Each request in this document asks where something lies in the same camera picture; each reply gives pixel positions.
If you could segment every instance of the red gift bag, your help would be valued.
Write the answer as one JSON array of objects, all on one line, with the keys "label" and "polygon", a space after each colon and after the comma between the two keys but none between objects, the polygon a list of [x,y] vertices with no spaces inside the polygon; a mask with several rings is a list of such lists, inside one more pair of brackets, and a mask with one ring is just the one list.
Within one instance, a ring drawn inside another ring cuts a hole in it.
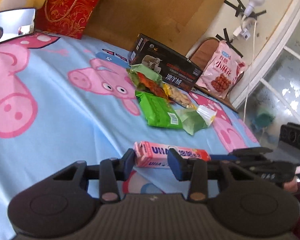
[{"label": "red gift bag", "polygon": [[99,0],[46,0],[37,10],[35,27],[81,39],[92,10]]}]

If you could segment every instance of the brown wooden headboard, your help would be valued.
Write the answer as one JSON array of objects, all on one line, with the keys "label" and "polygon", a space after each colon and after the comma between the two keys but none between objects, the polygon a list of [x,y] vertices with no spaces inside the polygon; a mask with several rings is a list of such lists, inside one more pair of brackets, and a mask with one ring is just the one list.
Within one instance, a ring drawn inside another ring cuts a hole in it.
[{"label": "brown wooden headboard", "polygon": [[84,34],[130,50],[143,33],[186,55],[224,0],[101,0]]}]

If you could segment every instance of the pink candy package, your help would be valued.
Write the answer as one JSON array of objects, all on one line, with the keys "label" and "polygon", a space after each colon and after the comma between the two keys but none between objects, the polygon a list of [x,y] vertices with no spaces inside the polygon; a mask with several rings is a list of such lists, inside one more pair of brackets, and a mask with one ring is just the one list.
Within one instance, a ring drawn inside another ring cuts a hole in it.
[{"label": "pink candy package", "polygon": [[225,98],[245,69],[246,65],[240,56],[226,44],[226,41],[220,41],[196,84],[217,97]]},{"label": "pink candy package", "polygon": [[184,159],[198,158],[210,161],[205,150],[190,149],[179,146],[165,145],[151,142],[134,143],[136,165],[143,168],[170,168],[168,165],[168,150],[175,149]]}]

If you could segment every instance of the peppa pig tablecloth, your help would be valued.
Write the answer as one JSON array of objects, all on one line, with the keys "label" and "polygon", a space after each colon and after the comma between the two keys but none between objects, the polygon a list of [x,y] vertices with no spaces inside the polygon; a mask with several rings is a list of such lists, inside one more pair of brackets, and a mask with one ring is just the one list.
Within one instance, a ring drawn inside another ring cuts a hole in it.
[{"label": "peppa pig tablecloth", "polygon": [[[134,142],[150,141],[227,154],[258,142],[239,117],[201,92],[194,103],[217,111],[194,136],[149,127],[127,76],[128,52],[102,41],[35,33],[0,44],[0,239],[14,231],[7,206],[18,192],[67,165],[120,158]],[[187,194],[169,169],[136,169],[124,193]],[[216,185],[209,184],[210,193]],[[98,182],[88,192],[98,196]]]}]

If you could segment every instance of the cartoon eye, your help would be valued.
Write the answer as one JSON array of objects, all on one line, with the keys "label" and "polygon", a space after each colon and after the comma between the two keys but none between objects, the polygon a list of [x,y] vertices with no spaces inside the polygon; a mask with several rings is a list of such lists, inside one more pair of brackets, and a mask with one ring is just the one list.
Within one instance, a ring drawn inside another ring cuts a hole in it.
[{"label": "cartoon eye", "polygon": [[106,90],[112,91],[112,87],[108,83],[103,83],[102,85]]},{"label": "cartoon eye", "polygon": [[126,94],[127,93],[127,90],[125,88],[123,88],[123,87],[117,87],[117,91],[119,93],[122,93],[122,94]]}]

